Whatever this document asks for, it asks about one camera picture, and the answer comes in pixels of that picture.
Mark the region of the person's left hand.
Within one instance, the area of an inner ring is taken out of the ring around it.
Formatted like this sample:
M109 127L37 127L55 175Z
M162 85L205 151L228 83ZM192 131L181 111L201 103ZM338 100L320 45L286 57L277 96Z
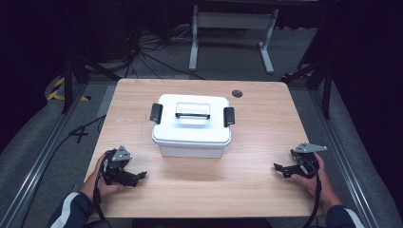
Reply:
M96 186L96 183L97 183L100 195L103 199L112 194L115 194L115 193L121 191L124 188L119 183L112 183L110 185L107 185L103 177L100 177L99 179L97 179L98 171L99 171L100 166L103 163L104 157L105 157L105 155L102 155L97 160L94 171L88 176L88 178L86 179L86 181L80 188L80 192L85 194L90 199L90 201L93 201L93 190L94 190L94 187Z

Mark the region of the black tripod stand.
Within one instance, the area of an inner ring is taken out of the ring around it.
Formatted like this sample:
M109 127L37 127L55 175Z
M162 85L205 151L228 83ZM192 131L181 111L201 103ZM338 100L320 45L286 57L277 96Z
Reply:
M295 73L286 73L281 77L281 81L285 84L289 84L294 80L301 78L304 75L311 74L310 78L306 81L305 87L308 90L317 90L320 85L323 85L323 93L321 100L321 109L324 117L330 119L330 98L332 88L332 73L331 62L328 48L324 47L319 51L322 56L317 57L310 65L301 68Z
M67 55L64 65L65 101L63 109L63 113L67 113L73 104L73 78L76 78L80 85L86 85L89 82L89 75L85 65L88 65L96 71L101 72L113 81L119 81L120 77L105 67L91 61L83 54L79 54L70 36L61 35L61 41Z

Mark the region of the grey metal floor rail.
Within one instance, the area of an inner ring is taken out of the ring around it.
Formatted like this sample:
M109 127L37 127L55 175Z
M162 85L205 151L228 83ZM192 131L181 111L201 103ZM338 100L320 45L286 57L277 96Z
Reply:
M355 172L352 166L349 164L349 161L344 153L335 129L331 121L328 120L323 114L320 97L314 91L309 91L308 94L316 108L319 119L323 124L328 137L330 138L331 146L334 149L337 164L340 168L344 180L346 181L349 192L352 195L358 214L361 216L363 224L366 228L380 228L375 218L374 212L371 209L367 198L363 193L360 183L358 182Z
M63 140L60 140L60 135L67 124L68 118L71 116L72 110L80 101L85 90L86 85L77 85L72 93L72 98L65 100L65 104L68 106L67 111L65 113L60 112L44 146L25 175L24 181L5 215L0 219L0 228L19 228L20 224L25 221L46 169L56 150L63 142Z

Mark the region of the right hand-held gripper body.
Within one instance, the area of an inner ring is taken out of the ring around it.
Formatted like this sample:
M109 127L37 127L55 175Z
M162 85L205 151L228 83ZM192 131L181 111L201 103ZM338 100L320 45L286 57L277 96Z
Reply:
M302 142L291 150L293 161L296 163L293 168L294 174L311 179L319 168L315 152L327 151L325 145L317 145L308 142Z

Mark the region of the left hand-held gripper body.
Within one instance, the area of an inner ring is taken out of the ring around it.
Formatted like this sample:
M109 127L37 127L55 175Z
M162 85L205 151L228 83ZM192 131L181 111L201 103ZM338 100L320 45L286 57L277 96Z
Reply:
M131 179L125 166L132 159L131 154L121 145L118 148L106 151L102 174L107 185L122 184L124 179Z

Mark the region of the grey metal desk frame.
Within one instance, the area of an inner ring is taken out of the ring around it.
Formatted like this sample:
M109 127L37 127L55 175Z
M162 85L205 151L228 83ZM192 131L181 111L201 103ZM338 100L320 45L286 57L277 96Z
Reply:
M268 45L278 19L278 10L274 9L268 14L234 13L234 12L205 12L199 7L193 7L192 15L192 45L188 68L197 69L198 61L198 29L260 29L265 30L265 38L258 43L261 59L268 74L274 73Z

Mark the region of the black box latch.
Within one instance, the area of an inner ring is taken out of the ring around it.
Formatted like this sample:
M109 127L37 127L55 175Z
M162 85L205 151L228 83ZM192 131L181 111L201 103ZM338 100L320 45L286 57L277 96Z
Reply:
M149 120L154 122L155 124L160 124L162 120L162 114L163 114L163 105L153 104L151 107Z
M235 123L235 108L225 107L223 109L223 125L228 127Z

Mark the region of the white storage box lid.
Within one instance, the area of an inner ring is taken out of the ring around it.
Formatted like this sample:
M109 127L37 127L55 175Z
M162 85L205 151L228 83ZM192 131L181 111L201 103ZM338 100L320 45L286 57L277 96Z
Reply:
M177 103L203 103L210 105L210 118L175 116ZM155 143L224 143L231 142L230 126L223 125L223 109L231 107L224 97L164 94L157 104L163 105L160 124L152 130Z

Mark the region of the white plastic storage box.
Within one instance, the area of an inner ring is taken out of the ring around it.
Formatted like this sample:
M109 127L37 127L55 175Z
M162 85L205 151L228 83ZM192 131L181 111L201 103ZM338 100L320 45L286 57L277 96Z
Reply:
M163 156L219 159L229 142L157 142Z

